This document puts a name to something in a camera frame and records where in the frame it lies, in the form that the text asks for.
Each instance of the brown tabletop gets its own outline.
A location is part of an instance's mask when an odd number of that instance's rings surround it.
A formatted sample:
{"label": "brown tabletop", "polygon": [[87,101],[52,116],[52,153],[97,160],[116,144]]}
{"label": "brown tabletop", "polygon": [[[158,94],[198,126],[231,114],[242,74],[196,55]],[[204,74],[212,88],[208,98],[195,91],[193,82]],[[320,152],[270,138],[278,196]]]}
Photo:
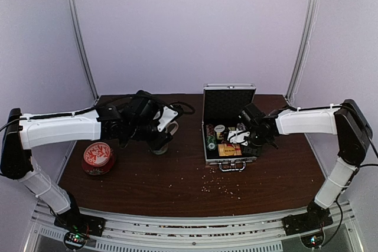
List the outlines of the brown tabletop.
{"label": "brown tabletop", "polygon": [[[101,101],[112,96],[102,96]],[[89,176],[81,168],[79,141],[60,181],[81,207],[125,214],[165,217],[214,217],[271,212],[306,206],[324,182],[312,150],[302,134],[280,136],[279,149],[266,145],[263,154],[243,172],[220,172],[205,166],[201,136],[203,96],[170,94],[160,98],[192,104],[197,112],[178,119],[180,128],[169,150],[156,156],[145,142],[130,141],[125,149],[108,144],[117,154],[112,170]],[[282,96],[256,95],[265,113],[282,107]]]}

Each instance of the mug handle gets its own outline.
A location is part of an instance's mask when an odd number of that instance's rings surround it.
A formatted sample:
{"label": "mug handle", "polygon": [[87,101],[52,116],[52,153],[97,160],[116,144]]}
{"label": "mug handle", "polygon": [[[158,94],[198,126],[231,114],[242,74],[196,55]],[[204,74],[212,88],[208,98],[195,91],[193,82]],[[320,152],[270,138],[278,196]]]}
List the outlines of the mug handle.
{"label": "mug handle", "polygon": [[171,125],[174,125],[174,126],[175,126],[175,127],[170,131],[170,134],[173,136],[174,133],[176,133],[176,131],[178,130],[178,123],[177,123],[176,121],[173,121],[173,122],[167,124],[167,126],[166,126],[167,131],[168,131],[168,129],[169,129],[169,127],[170,127]]}

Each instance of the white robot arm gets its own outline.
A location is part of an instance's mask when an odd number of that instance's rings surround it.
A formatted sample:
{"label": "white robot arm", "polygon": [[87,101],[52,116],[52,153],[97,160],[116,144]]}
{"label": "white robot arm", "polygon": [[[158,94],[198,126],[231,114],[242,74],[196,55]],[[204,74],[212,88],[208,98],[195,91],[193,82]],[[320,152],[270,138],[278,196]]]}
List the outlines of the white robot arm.
{"label": "white robot arm", "polygon": [[[166,127],[181,115],[194,113],[193,108],[191,113],[184,112],[182,103],[166,104],[145,91],[129,97],[131,101],[122,110],[103,105],[73,113],[35,115],[12,109],[3,138],[1,175],[23,183],[50,206],[68,230],[86,232],[94,218],[88,220],[80,213],[72,194],[61,189],[38,166],[31,149],[71,140],[108,139],[119,139],[120,146],[125,147],[133,139],[144,140],[152,150],[159,150],[172,139]],[[101,233],[98,229],[89,230]]]}
{"label": "white robot arm", "polygon": [[332,224],[329,207],[345,190],[364,161],[373,132],[354,100],[342,104],[312,109],[284,108],[269,115],[253,103],[247,105],[239,118],[246,125],[245,132],[229,133],[230,142],[239,142],[243,152],[259,156],[266,143],[277,148],[275,136],[292,133],[328,133],[338,136],[339,153],[336,165],[307,213],[289,216],[282,221],[287,235],[317,229],[320,224]]}

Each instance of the white enclosure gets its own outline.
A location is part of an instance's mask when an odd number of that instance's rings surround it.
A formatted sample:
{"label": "white enclosure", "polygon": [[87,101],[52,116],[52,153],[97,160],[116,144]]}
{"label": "white enclosure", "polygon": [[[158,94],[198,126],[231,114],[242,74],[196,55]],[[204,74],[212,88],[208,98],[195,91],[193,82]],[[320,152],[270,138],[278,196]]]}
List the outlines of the white enclosure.
{"label": "white enclosure", "polygon": [[[0,0],[0,35],[1,125],[15,107],[51,113],[92,105],[67,0]],[[33,150],[52,179],[58,177],[68,146]],[[21,251],[36,203],[23,185],[0,177],[1,251]]]}
{"label": "white enclosure", "polygon": [[308,0],[76,0],[100,94],[201,93],[255,83],[284,94]]}
{"label": "white enclosure", "polygon": [[[378,145],[378,0],[319,0],[317,20],[295,104],[323,106],[354,99],[373,128]],[[338,153],[337,138],[310,136],[329,174]],[[377,163],[372,150],[366,162]],[[363,168],[346,191],[360,223],[367,251],[377,251],[377,168]]]}
{"label": "white enclosure", "polygon": [[[260,94],[285,94],[309,0],[71,3],[83,36],[81,56],[67,0],[0,0],[2,123],[13,107],[51,113],[93,104],[82,67],[85,54],[99,94],[201,93],[204,83],[254,83]],[[301,107],[354,99],[378,145],[377,15],[378,0],[319,0],[293,99]],[[337,138],[308,137],[328,175],[337,159]],[[69,143],[61,143],[33,153],[54,179],[68,148]],[[371,151],[366,161],[378,163]],[[376,176],[376,169],[362,169],[344,196],[367,251],[377,250]],[[1,250],[19,251],[36,200],[5,178],[0,178],[0,196],[1,223],[6,224],[0,228]]]}

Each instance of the red tin can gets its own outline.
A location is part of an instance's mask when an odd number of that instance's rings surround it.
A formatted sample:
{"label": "red tin can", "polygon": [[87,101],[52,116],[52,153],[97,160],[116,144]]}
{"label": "red tin can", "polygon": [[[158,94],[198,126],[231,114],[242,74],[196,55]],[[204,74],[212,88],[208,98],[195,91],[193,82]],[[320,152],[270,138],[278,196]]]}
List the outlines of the red tin can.
{"label": "red tin can", "polygon": [[85,150],[82,168],[89,175],[101,175],[109,172],[115,161],[113,149],[107,143],[97,142]]}

